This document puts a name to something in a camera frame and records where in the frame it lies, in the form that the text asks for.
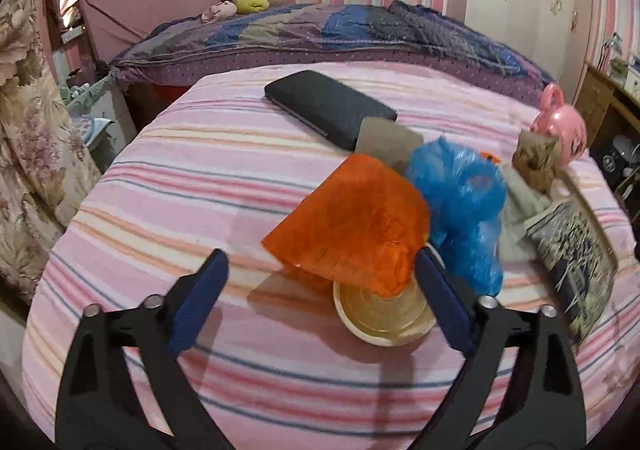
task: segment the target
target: yellow towel roll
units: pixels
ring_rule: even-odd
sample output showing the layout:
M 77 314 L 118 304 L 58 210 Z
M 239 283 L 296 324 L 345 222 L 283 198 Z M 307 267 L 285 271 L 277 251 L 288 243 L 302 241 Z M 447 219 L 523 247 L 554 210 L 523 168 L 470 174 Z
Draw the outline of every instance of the yellow towel roll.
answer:
M 269 9 L 268 0 L 233 0 L 233 2 L 238 8 L 238 13 L 242 15 Z

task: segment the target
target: beige bowl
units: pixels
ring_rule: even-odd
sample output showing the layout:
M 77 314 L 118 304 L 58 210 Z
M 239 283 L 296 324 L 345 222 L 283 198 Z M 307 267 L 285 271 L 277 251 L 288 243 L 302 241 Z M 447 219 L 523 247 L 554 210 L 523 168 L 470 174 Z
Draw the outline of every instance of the beige bowl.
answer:
M 442 263 L 440 255 L 427 245 Z M 381 347 L 398 347 L 423 337 L 436 324 L 435 316 L 415 278 L 391 299 L 355 286 L 334 282 L 335 309 L 342 323 L 361 340 Z

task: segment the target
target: pink handle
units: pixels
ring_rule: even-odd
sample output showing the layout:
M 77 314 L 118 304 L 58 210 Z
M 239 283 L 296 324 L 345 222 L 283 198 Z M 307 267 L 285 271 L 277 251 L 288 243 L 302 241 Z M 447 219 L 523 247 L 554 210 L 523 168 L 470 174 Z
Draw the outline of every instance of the pink handle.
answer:
M 557 109 L 564 105 L 564 93 L 558 84 L 549 84 L 546 86 L 540 99 L 540 108 L 542 110 Z

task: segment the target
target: pink plastic toy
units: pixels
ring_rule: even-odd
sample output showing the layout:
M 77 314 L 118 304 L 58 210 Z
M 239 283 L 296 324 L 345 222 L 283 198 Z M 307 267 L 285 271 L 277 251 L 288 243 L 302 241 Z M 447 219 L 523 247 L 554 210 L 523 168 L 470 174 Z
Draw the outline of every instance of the pink plastic toy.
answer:
M 558 84 L 549 84 L 540 101 L 542 112 L 531 125 L 531 131 L 558 138 L 560 166 L 578 159 L 587 146 L 587 128 L 582 116 L 572 106 L 564 104 L 564 94 Z

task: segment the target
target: pink rolled cloth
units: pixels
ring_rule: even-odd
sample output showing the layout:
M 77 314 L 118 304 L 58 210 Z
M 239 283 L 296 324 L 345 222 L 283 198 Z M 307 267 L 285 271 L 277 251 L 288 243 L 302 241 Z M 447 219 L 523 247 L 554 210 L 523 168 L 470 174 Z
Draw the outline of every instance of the pink rolled cloth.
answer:
M 232 2 L 226 0 L 215 6 L 211 6 L 207 11 L 202 14 L 202 21 L 205 24 L 210 22 L 220 22 L 226 20 L 230 16 L 234 16 L 238 12 L 238 8 Z

